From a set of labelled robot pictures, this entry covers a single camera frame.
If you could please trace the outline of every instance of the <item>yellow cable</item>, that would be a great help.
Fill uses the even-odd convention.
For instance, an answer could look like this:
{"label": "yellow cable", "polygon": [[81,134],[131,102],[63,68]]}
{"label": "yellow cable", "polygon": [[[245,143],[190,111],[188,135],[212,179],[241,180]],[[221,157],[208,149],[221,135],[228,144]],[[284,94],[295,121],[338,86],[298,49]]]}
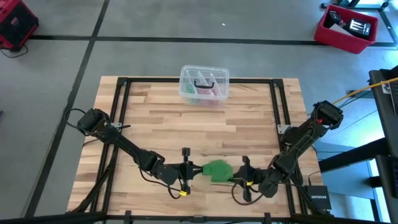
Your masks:
{"label": "yellow cable", "polygon": [[364,87],[364,88],[362,88],[362,89],[358,89],[358,90],[356,90],[356,91],[354,91],[354,92],[352,92],[352,93],[350,93],[350,94],[347,94],[347,95],[345,95],[344,97],[341,97],[340,99],[334,101],[333,104],[336,104],[336,103],[340,102],[341,100],[343,100],[343,99],[345,99],[345,98],[348,98],[348,97],[350,97],[350,96],[353,96],[353,95],[355,95],[355,94],[357,94],[357,93],[360,93],[360,92],[362,92],[362,91],[364,91],[364,90],[367,90],[368,88],[373,88],[373,87],[380,86],[380,85],[383,85],[383,84],[386,84],[386,83],[390,83],[390,82],[394,82],[394,81],[398,81],[398,78],[391,78],[390,80],[386,80],[386,81],[379,82],[379,83],[376,83],[376,84],[373,84],[373,85],[369,85],[369,86]]}

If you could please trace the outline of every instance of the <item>wooden table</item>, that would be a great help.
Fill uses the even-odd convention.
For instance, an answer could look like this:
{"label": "wooden table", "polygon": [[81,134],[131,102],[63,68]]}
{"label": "wooden table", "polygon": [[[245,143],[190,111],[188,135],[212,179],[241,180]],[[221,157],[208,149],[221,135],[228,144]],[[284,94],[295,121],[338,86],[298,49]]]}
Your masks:
{"label": "wooden table", "polygon": [[[110,113],[117,79],[102,77],[94,108]],[[285,78],[284,85],[291,122],[298,126],[307,118],[299,80]],[[206,108],[186,105],[178,95],[178,83],[132,83],[124,119],[124,125],[131,127],[123,129],[123,135],[139,147],[163,155],[165,163],[182,162],[181,148],[190,147],[190,160],[199,166],[223,159],[237,171],[243,164],[242,156],[246,155],[253,167],[266,168],[280,152],[269,85],[236,83],[230,84],[229,89],[225,104]],[[83,148],[68,210],[75,208],[94,186],[102,147],[97,141]],[[319,170],[313,149],[303,154],[299,164],[305,183],[309,174]],[[311,181],[322,184],[320,173],[313,174]],[[190,183],[191,195],[174,200],[165,187],[144,181],[131,157],[119,150],[108,214],[124,215],[125,210],[131,210],[133,215],[263,217],[264,212],[269,212],[272,217],[290,216],[284,185],[279,185],[272,198],[263,197],[253,205],[241,206],[231,198],[231,184],[212,183],[208,176],[201,174]],[[243,202],[241,193],[237,187],[236,196]],[[295,187],[293,193],[299,213]],[[98,208],[102,201],[103,194],[100,194]]]}

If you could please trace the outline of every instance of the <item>red crate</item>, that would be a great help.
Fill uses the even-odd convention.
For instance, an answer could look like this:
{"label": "red crate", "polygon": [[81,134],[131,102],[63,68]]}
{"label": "red crate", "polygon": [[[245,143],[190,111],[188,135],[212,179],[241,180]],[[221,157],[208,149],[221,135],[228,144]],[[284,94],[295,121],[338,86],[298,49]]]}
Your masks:
{"label": "red crate", "polygon": [[[323,25],[325,23],[326,15],[329,10],[336,11],[345,23],[348,23],[351,19],[359,19],[359,20],[362,20],[365,22],[370,22],[371,33],[369,36],[369,40],[346,35],[341,32],[337,32],[337,31],[334,31],[334,30],[324,27]],[[322,19],[319,21],[314,39],[321,43],[331,45],[331,46],[346,50],[346,51],[354,53],[354,54],[359,54],[367,46],[375,43],[378,25],[379,25],[378,19],[373,16],[367,16],[367,15],[364,15],[364,14],[361,14],[358,12],[354,12],[349,9],[345,9],[345,8],[330,4],[326,8],[325,14],[322,16]]]}
{"label": "red crate", "polygon": [[18,51],[39,26],[21,0],[0,0],[0,49]]}

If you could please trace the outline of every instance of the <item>gray concrete floor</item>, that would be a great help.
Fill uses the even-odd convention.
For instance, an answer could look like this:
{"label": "gray concrete floor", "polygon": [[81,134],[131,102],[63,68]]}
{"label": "gray concrete floor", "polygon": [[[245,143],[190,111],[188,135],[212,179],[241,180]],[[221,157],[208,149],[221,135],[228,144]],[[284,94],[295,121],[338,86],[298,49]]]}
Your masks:
{"label": "gray concrete floor", "polygon": [[[35,34],[40,35],[90,36],[103,5],[103,0],[24,2],[39,18]],[[99,36],[313,40],[324,12],[319,9],[321,2],[110,0]],[[379,18],[376,12],[364,13]],[[390,7],[386,14],[398,30],[396,9]],[[378,32],[378,42],[392,42],[381,20]],[[87,45],[86,41],[29,40],[27,55],[15,59],[0,55],[0,110],[4,111],[0,219],[24,214]],[[354,55],[326,46],[97,41],[74,107],[93,106],[103,75],[178,76],[182,66],[192,64],[226,67],[232,77],[299,78],[306,109],[311,111],[316,101],[333,101],[347,90],[367,85],[368,71],[392,68],[397,58],[396,49],[380,47]],[[355,103],[345,109],[339,133],[331,132],[322,141],[363,144],[350,134],[369,133],[361,130],[369,122],[377,127],[378,117],[377,112],[367,116],[375,110],[371,100]],[[36,215],[65,211],[82,143],[80,133],[66,128]],[[333,196],[336,215],[371,219],[352,215],[352,200],[348,203],[343,197]]]}

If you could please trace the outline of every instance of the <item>green object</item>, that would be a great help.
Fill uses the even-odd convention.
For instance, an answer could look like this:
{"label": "green object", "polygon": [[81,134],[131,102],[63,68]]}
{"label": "green object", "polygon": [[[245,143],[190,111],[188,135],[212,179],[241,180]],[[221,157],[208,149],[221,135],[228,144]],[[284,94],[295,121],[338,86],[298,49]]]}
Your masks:
{"label": "green object", "polygon": [[219,159],[211,161],[203,166],[203,175],[210,175],[212,182],[227,182],[233,178],[232,166]]}
{"label": "green object", "polygon": [[[193,94],[196,93],[195,89],[193,88],[193,85],[190,83],[188,83],[186,85],[186,91],[187,91],[187,93],[193,93]],[[199,99],[191,99],[191,103],[198,103],[198,102],[199,102]]]}

